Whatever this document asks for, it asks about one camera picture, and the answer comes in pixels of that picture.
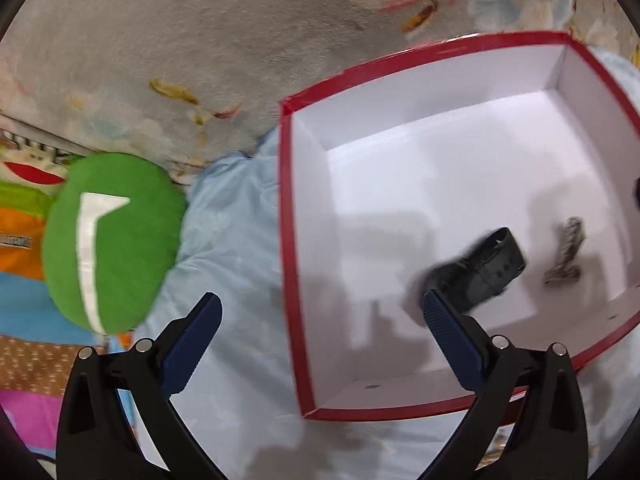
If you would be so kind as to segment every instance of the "light blue bed sheet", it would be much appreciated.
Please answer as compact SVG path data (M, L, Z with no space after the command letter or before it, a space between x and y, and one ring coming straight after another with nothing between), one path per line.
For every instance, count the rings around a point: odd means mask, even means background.
M633 66L604 51L596 54L640 105ZM463 413L355 424L299 415L282 307L277 143L271 132L253 158L230 155L194 184L177 265L137 336L157 336L207 291L222 298L222 326L172 403L230 479L415 480ZM590 441L597 446L591 468L636 414L638 384L638 330L581 372ZM162 465L142 425L139 436L145 455Z

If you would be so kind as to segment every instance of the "brown patterned stripe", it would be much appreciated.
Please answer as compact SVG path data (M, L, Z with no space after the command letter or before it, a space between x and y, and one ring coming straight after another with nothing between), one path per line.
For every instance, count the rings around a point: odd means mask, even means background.
M59 397L82 345L24 341L0 335L0 390ZM98 353L106 345L95 345Z

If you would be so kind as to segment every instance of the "lime green stripe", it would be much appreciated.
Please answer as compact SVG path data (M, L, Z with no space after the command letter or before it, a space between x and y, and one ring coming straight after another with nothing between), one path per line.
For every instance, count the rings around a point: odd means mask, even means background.
M39 189L0 181L0 207L46 218L51 204L53 204L52 197Z

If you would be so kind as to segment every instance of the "orange stripe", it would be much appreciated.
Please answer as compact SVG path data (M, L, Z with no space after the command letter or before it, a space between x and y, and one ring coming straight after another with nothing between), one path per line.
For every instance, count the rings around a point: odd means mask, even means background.
M44 221L0 207L0 271L43 280L40 249Z

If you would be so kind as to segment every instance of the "blue gripper pad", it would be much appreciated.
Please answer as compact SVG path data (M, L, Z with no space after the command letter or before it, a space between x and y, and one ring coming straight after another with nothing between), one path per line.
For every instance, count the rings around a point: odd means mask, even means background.
M484 387L484 359L449 307L433 291L422 296L422 316L460 386L479 393Z
M222 322L222 302L215 294L202 306L162 360L160 388L165 399L179 394L189 382Z

